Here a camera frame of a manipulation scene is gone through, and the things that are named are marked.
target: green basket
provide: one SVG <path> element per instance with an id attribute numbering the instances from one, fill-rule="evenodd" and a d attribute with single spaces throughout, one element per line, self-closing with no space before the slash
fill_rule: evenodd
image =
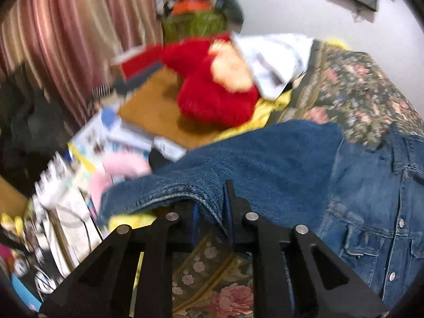
<path id="1" fill-rule="evenodd" d="M 170 15 L 162 20 L 165 44 L 194 36 L 213 36 L 227 30 L 223 14 L 216 11 Z"/>

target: striped curtain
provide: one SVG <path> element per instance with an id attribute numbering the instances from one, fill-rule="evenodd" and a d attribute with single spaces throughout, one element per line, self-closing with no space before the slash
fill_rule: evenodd
<path id="1" fill-rule="evenodd" d="M 25 61 L 33 83 L 59 101 L 75 127 L 90 117 L 92 89 L 111 82 L 112 57 L 162 42 L 154 0 L 17 0 L 0 33 L 3 74 Z"/>

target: floral blanket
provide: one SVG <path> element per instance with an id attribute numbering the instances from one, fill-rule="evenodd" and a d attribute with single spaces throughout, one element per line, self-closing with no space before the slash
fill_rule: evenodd
<path id="1" fill-rule="evenodd" d="M 389 125 L 424 136 L 424 122 L 370 55 L 316 41 L 308 71 L 286 109 L 268 125 L 290 119 L 336 122 L 352 142 L 376 145 Z M 206 236 L 173 274 L 174 318 L 253 316 L 252 263 Z"/>

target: silver screw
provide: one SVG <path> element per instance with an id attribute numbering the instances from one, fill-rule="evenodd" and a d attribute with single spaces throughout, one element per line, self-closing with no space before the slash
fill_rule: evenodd
<path id="1" fill-rule="evenodd" d="M 168 221 L 175 221 L 178 220 L 180 216 L 178 215 L 178 213 L 175 213 L 174 211 L 166 214 L 166 220 Z"/>
<path id="2" fill-rule="evenodd" d="M 256 214 L 255 212 L 251 211 L 249 213 L 246 214 L 246 219 L 249 221 L 256 221 L 259 219 L 259 215 Z"/>
<path id="3" fill-rule="evenodd" d="M 129 231 L 130 231 L 130 228 L 128 227 L 128 225 L 119 225 L 119 226 L 116 228 L 116 232 L 117 232 L 119 235 L 124 235 L 124 234 L 128 233 Z"/>
<path id="4" fill-rule="evenodd" d="M 309 229 L 307 226 L 305 225 L 297 225 L 295 228 L 296 232 L 301 234 L 301 235 L 305 235 L 306 233 L 309 232 Z"/>

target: red plush toy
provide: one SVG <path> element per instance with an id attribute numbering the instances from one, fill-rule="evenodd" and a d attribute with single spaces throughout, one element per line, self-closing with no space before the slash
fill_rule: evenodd
<path id="1" fill-rule="evenodd" d="M 228 35 L 171 44 L 162 61 L 185 78 L 177 103 L 186 117 L 225 127 L 251 119 L 259 92 Z"/>

